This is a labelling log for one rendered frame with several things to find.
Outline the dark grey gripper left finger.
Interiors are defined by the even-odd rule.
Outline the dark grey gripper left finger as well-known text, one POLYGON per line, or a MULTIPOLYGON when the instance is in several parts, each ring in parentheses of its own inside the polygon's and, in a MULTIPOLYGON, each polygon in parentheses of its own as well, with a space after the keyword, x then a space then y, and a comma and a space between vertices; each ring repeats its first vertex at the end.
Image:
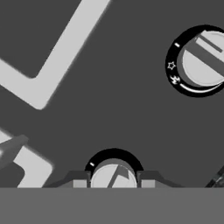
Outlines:
POLYGON ((44 188, 73 187, 79 181, 84 181, 86 187, 90 187, 90 178, 90 171, 69 171, 63 179, 51 184, 44 184, 44 188))

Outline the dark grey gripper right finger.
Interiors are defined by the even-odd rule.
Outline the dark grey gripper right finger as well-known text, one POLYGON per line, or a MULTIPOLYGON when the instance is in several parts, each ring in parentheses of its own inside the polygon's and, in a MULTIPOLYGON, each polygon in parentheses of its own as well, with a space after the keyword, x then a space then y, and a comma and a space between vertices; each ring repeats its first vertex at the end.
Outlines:
POLYGON ((136 179, 138 188, 183 188, 182 185, 164 178, 159 171, 138 171, 136 179))

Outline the black burner grate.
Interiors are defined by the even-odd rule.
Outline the black burner grate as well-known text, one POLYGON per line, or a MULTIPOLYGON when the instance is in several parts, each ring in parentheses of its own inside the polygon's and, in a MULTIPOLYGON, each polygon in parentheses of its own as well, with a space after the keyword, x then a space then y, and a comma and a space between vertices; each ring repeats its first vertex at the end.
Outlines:
POLYGON ((224 187, 224 165, 220 170, 214 175, 214 177, 206 185, 208 188, 213 187, 224 187))

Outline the dark grey stove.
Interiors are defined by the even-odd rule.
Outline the dark grey stove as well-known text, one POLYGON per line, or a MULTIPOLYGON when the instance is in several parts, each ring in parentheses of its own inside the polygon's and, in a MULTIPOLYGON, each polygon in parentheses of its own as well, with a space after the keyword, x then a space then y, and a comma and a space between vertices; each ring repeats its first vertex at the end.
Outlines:
POLYGON ((200 24, 224 28, 224 0, 112 0, 45 108, 0 87, 0 128, 26 135, 56 179, 115 147, 175 183, 204 186, 224 165, 224 91, 188 97, 165 74, 172 41, 200 24))

